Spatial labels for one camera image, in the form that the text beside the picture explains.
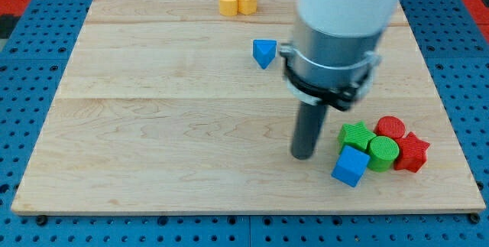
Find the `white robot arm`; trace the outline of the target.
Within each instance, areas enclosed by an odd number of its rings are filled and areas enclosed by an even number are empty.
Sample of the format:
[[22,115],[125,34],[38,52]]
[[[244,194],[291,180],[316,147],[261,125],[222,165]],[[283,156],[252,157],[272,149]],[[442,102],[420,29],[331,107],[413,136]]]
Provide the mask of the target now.
[[287,88],[300,101],[292,156],[313,155],[329,107],[347,111],[370,91],[397,2],[296,0],[290,41],[280,46]]

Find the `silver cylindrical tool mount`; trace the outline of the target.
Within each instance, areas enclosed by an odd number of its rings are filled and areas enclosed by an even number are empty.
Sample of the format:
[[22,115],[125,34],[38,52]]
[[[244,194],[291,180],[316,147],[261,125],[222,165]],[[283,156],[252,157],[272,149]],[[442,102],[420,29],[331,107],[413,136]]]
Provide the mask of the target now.
[[349,110],[374,84],[381,31],[354,37],[325,33],[298,17],[282,44],[283,76],[289,91],[311,106]]

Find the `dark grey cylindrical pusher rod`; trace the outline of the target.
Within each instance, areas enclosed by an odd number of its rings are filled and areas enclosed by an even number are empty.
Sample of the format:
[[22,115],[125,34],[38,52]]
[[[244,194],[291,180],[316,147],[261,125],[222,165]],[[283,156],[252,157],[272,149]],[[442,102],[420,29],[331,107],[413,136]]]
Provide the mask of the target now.
[[328,106],[301,102],[291,141],[290,152],[299,160],[313,156]]

